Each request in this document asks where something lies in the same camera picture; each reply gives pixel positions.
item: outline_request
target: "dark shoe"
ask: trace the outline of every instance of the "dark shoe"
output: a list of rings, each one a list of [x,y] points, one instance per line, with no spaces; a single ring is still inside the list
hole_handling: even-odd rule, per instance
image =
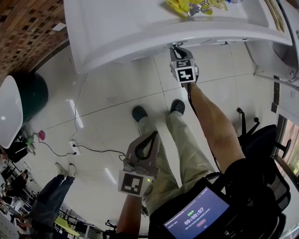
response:
[[[143,117],[147,117],[148,114],[142,106],[138,105],[132,110],[132,116],[138,123]]]
[[[170,109],[171,113],[174,112],[174,111],[177,111],[177,112],[180,112],[181,114],[184,114],[184,112],[185,112],[184,102],[181,101],[180,99],[175,99],[172,102],[171,109]]]

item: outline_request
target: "timer display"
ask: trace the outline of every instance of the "timer display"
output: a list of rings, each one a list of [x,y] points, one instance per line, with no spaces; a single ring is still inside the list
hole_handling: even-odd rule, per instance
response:
[[[164,226],[177,239],[193,239],[213,224],[228,208],[226,202],[205,187]]]

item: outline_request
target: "chair leg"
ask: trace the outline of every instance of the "chair leg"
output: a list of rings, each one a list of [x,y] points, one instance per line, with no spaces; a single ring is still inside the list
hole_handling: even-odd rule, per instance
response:
[[[237,112],[239,114],[242,115],[242,135],[241,136],[245,136],[246,135],[246,118],[245,118],[245,113],[243,112],[243,110],[241,108],[237,108]]]
[[[281,149],[284,152],[281,158],[283,158],[283,159],[285,158],[286,154],[288,153],[288,151],[290,149],[291,143],[292,143],[291,139],[288,140],[288,142],[286,143],[286,146],[283,146],[283,145],[281,145],[280,143],[277,143],[277,142],[274,143],[275,147]]]
[[[258,117],[254,118],[254,122],[256,122],[256,124],[252,127],[252,129],[248,131],[247,135],[252,135],[255,132],[256,128],[260,125]]]

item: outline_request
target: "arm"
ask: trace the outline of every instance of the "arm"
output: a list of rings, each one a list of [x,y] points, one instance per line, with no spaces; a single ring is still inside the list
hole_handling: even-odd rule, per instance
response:
[[[118,221],[116,233],[138,237],[141,221],[142,198],[127,195],[127,199],[121,211],[121,217]]]
[[[3,159],[4,160],[8,160],[8,155],[7,155],[6,151],[5,151],[5,149],[1,145],[0,145],[0,149],[2,151],[2,157],[3,157]]]
[[[19,222],[18,223],[21,227],[28,227],[28,228],[32,228],[32,225],[29,223],[25,223],[25,222]]]
[[[233,162],[245,158],[235,129],[196,84],[191,84],[191,99],[206,140],[224,173]]]
[[[4,190],[3,190],[3,192],[2,192],[2,195],[3,195],[4,197],[6,197],[7,192],[10,190],[9,188],[10,188],[10,187],[9,187],[8,185],[4,188]]]
[[[27,216],[28,216],[28,214],[27,214],[27,215],[21,215],[21,214],[18,214],[18,215],[16,215],[15,217],[16,217],[17,219],[19,219],[19,220],[25,220],[26,218],[28,218]]]

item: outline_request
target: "brick wall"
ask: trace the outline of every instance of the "brick wall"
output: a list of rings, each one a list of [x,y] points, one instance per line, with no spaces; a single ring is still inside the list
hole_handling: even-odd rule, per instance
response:
[[[7,74],[31,71],[68,42],[63,0],[0,0],[0,84]]]

